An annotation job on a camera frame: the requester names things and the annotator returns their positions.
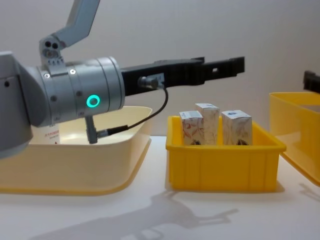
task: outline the white box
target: white box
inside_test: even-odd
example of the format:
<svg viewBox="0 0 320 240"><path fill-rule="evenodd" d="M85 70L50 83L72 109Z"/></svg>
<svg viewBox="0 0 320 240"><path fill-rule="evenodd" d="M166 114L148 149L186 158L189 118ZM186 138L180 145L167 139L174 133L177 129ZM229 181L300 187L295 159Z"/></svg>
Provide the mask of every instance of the white box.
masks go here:
<svg viewBox="0 0 320 240"><path fill-rule="evenodd" d="M198 111L180 112L184 145L204 145L204 118Z"/></svg>
<svg viewBox="0 0 320 240"><path fill-rule="evenodd" d="M220 109L209 103L196 103L195 110L203 116L205 144L216 145L218 143Z"/></svg>
<svg viewBox="0 0 320 240"><path fill-rule="evenodd" d="M252 145L252 117L241 110L222 115L224 145Z"/></svg>

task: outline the product box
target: product box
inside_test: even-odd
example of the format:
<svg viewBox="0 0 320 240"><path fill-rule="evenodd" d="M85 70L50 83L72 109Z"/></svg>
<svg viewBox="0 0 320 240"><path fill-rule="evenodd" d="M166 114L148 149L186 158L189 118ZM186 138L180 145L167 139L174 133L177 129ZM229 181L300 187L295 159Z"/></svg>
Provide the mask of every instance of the product box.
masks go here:
<svg viewBox="0 0 320 240"><path fill-rule="evenodd" d="M203 116L205 144L216 145L218 142L220 109L209 103L196 103L195 110Z"/></svg>
<svg viewBox="0 0 320 240"><path fill-rule="evenodd" d="M252 117L241 110L223 111L224 145L252 145Z"/></svg>
<svg viewBox="0 0 320 240"><path fill-rule="evenodd" d="M199 111L180 112L184 145L204 145L204 118Z"/></svg>

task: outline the cream plastic tray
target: cream plastic tray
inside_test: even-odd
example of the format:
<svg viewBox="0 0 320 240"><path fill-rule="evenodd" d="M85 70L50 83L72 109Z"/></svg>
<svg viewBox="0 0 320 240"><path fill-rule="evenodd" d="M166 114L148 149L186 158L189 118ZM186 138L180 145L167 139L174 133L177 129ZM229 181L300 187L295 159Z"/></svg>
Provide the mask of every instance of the cream plastic tray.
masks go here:
<svg viewBox="0 0 320 240"><path fill-rule="evenodd" d="M97 130L131 125L151 109L127 106L94 116ZM0 192L104 195L120 191L134 179L150 144L151 123L87 141L84 119L59 125L59 145L30 144L17 156L0 160Z"/></svg>

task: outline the black cable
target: black cable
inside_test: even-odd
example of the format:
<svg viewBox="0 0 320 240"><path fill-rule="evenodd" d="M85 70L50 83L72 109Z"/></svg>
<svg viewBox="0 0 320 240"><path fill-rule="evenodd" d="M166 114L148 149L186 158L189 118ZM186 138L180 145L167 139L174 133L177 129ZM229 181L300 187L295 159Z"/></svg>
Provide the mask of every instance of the black cable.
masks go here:
<svg viewBox="0 0 320 240"><path fill-rule="evenodd" d="M113 134L118 134L118 133L124 132L126 130L132 129L132 128L144 123L145 121L148 121L149 119L153 118L154 116L158 115L159 113L161 113L162 110L165 109L165 107L166 107L166 105L168 103L168 100L169 100L169 94L168 94L167 89L164 88L163 90L164 90L164 93L165 93L165 100L164 100L164 103L162 104L162 106L159 108L158 111L156 111L155 113L151 114L150 116L147 116L146 118L142 119L141 121L136 122L133 125L130 125L130 126L128 126L128 125L117 126L117 127L108 128L108 129L105 129L105 130L98 131L97 132L97 137L98 138L103 138L103 137L107 137L107 136L110 136L110 135L113 135Z"/></svg>

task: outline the green led ring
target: green led ring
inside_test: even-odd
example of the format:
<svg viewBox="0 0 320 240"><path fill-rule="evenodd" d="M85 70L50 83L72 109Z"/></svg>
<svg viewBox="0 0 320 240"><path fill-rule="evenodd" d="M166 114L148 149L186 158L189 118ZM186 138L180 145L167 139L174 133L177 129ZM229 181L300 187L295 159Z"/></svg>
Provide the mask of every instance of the green led ring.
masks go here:
<svg viewBox="0 0 320 240"><path fill-rule="evenodd" d="M91 104L91 100L96 100L96 104ZM87 98L86 100L86 105L89 107L89 108L95 108L96 106L98 106L100 103L100 97L98 95L91 95Z"/></svg>

